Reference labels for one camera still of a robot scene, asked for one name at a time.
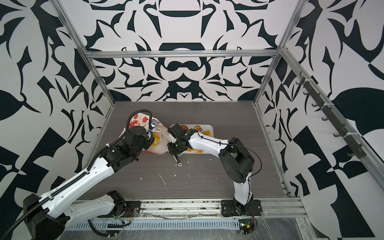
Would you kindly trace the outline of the yellow ring fake bread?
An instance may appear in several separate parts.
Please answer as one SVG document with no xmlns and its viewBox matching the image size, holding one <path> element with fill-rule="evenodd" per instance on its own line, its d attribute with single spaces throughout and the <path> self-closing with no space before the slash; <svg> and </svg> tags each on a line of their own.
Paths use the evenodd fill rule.
<svg viewBox="0 0 384 240">
<path fill-rule="evenodd" d="M 153 137 L 154 137 L 154 141 L 153 141 L 151 147 L 155 147 L 156 145 L 158 145 L 161 142 L 161 138 L 160 138 L 159 134 L 153 133 Z"/>
</svg>

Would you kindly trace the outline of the red white paper bag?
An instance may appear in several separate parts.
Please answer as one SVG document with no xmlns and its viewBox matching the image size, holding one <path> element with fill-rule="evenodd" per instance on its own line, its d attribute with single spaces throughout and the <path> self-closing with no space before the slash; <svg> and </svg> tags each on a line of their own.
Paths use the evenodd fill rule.
<svg viewBox="0 0 384 240">
<path fill-rule="evenodd" d="M 128 128 L 131 129 L 134 126 L 140 126 L 146 129 L 148 137 L 153 134 L 154 142 L 147 150 L 143 150 L 144 152 L 156 155 L 168 153 L 168 142 L 170 140 L 168 129 L 160 122 L 160 120 L 152 117 L 151 123 L 155 126 L 152 127 L 152 131 L 149 131 L 149 123 L 150 116 L 148 113 L 137 113 L 130 119 Z"/>
</svg>

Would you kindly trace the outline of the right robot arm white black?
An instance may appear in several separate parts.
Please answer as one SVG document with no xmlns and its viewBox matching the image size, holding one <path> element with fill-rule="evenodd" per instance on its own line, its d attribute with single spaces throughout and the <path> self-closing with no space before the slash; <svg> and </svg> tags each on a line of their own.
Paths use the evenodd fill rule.
<svg viewBox="0 0 384 240">
<path fill-rule="evenodd" d="M 188 149 L 201 150 L 217 157 L 227 176 L 234 182 L 234 205 L 243 215 L 253 202 L 251 176 L 255 163 L 249 150 L 237 138 L 220 140 L 204 135 L 201 130 L 186 130 L 178 124 L 168 128 L 171 141 L 167 143 L 169 153 L 177 163 Z"/>
</svg>

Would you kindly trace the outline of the yellow shell fake bread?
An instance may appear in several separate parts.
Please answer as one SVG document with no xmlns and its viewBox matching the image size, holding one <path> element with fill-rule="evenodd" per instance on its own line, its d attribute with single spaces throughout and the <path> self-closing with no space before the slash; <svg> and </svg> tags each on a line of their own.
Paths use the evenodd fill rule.
<svg viewBox="0 0 384 240">
<path fill-rule="evenodd" d="M 203 152 L 204 152 L 204 151 L 202 151 L 202 150 L 198 150 L 198 149 L 190 149 L 190 148 L 187 149 L 187 153 L 201 154 L 201 153 L 203 153 Z"/>
</svg>

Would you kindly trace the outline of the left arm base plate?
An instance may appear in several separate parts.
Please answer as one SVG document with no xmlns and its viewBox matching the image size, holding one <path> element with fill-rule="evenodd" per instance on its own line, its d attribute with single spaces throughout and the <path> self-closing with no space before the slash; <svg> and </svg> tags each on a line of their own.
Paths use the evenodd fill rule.
<svg viewBox="0 0 384 240">
<path fill-rule="evenodd" d="M 124 204 L 119 204 L 107 215 L 98 216 L 98 218 L 131 218 L 138 215 L 141 211 L 141 201 L 126 201 Z"/>
</svg>

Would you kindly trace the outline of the long striped fake bread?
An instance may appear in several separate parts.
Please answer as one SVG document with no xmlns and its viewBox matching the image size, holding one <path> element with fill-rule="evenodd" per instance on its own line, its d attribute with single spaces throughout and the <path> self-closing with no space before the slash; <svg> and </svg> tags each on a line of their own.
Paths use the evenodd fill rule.
<svg viewBox="0 0 384 240">
<path fill-rule="evenodd" d="M 199 125 L 195 126 L 194 129 L 195 129 L 196 131 L 198 131 L 199 133 L 202 133 L 202 132 L 203 132 L 202 127 L 199 126 Z"/>
</svg>

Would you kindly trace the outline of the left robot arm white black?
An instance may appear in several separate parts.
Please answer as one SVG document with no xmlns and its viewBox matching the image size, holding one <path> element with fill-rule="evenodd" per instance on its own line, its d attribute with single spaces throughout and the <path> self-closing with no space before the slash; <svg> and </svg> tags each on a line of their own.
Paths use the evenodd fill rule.
<svg viewBox="0 0 384 240">
<path fill-rule="evenodd" d="M 123 213 L 126 202 L 117 191 L 100 198 L 75 204 L 75 201 L 97 183 L 110 177 L 124 166 L 137 161 L 142 150 L 154 142 L 154 127 L 133 126 L 110 145 L 102 148 L 88 167 L 53 190 L 24 202 L 26 226 L 34 240 L 55 240 L 66 229 L 99 216 Z"/>
</svg>

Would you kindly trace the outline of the brown fake croissant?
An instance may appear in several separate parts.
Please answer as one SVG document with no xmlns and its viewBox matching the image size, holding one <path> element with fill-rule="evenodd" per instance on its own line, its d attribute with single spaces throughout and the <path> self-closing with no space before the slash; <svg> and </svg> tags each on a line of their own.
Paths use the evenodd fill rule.
<svg viewBox="0 0 384 240">
<path fill-rule="evenodd" d="M 189 130 L 189 127 L 187 125 L 180 125 L 181 128 L 183 128 L 184 130 L 188 131 Z"/>
</svg>

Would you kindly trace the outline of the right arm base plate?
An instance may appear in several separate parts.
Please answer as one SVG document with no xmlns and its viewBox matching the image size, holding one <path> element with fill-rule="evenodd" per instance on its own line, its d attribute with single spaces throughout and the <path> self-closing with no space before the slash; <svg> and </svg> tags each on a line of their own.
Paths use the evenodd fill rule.
<svg viewBox="0 0 384 240">
<path fill-rule="evenodd" d="M 223 217 L 261 216 L 262 211 L 260 200 L 250 200 L 244 206 L 236 200 L 221 200 L 221 214 Z"/>
</svg>

